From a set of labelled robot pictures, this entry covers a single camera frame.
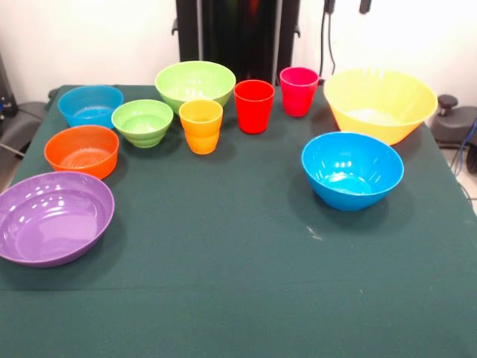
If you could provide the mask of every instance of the black knob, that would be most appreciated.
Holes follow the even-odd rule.
[[[458,104],[458,100],[453,95],[440,95],[437,97],[437,101],[439,102],[441,116],[446,116],[447,113]]]

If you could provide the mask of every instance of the light blue bowl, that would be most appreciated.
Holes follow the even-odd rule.
[[[122,92],[115,87],[82,86],[62,95],[58,110],[70,127],[102,125],[113,128],[111,115],[123,102]]]
[[[357,133],[317,136],[303,149],[301,161],[313,190],[342,211],[377,203],[404,175],[401,157],[392,147]]]

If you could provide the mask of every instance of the green bowl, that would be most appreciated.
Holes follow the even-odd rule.
[[[186,61],[163,69],[155,84],[164,102],[178,115],[179,107],[193,99],[212,99],[223,107],[236,85],[236,77],[218,63]]]
[[[164,138],[173,117],[167,104],[139,99],[116,108],[112,120],[114,127],[128,142],[139,148],[150,148]]]

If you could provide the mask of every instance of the pink cup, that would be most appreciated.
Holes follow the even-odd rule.
[[[305,67],[287,67],[280,72],[283,109],[292,117],[305,116],[318,87],[318,74]]]

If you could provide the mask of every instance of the yellow cup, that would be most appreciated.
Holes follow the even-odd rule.
[[[410,75],[384,69],[351,69],[332,76],[324,95],[342,131],[393,145],[437,109],[437,96]]]
[[[223,114],[222,106],[208,99],[196,99],[180,106],[180,122],[193,153],[209,154],[215,150]]]

